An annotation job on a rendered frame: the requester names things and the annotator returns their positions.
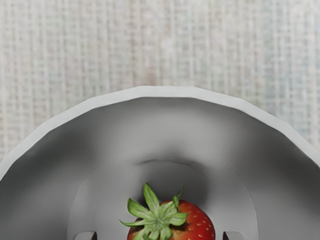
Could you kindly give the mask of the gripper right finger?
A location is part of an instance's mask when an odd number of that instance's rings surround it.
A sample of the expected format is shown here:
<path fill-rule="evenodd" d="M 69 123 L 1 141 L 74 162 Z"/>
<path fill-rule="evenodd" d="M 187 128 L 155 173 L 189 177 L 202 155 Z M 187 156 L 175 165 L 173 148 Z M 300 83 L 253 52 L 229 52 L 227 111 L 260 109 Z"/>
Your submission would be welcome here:
<path fill-rule="evenodd" d="M 222 240 L 243 240 L 243 234 L 239 231 L 224 231 Z"/>

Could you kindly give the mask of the white bowl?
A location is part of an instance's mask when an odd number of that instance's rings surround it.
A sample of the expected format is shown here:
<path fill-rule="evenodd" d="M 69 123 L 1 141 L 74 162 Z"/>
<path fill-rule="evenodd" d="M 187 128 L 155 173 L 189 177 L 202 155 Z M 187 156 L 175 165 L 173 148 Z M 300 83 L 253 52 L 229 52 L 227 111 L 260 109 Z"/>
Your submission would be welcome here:
<path fill-rule="evenodd" d="M 320 240 L 320 152 L 236 97 L 139 86 L 44 122 L 0 162 L 0 240 L 126 240 L 127 200 L 180 193 L 216 240 Z"/>

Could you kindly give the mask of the red strawberry with green leaves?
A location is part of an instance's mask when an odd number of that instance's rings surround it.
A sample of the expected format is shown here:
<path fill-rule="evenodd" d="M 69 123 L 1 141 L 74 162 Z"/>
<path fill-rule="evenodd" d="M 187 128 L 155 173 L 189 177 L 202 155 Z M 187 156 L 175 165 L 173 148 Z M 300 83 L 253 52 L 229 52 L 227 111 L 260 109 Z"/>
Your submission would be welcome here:
<path fill-rule="evenodd" d="M 181 199 L 183 191 L 160 202 L 145 183 L 143 197 L 147 207 L 131 198 L 127 200 L 127 211 L 136 219 L 120 222 L 129 228 L 126 240 L 216 240 L 210 217 L 197 205 Z"/>

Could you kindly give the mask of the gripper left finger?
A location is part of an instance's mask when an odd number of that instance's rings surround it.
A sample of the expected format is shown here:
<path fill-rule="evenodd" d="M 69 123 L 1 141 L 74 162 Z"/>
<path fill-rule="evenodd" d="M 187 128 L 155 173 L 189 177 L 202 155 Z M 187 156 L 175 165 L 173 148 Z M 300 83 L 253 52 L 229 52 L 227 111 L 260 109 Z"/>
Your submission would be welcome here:
<path fill-rule="evenodd" d="M 79 232 L 74 240 L 97 240 L 97 232 L 91 230 Z"/>

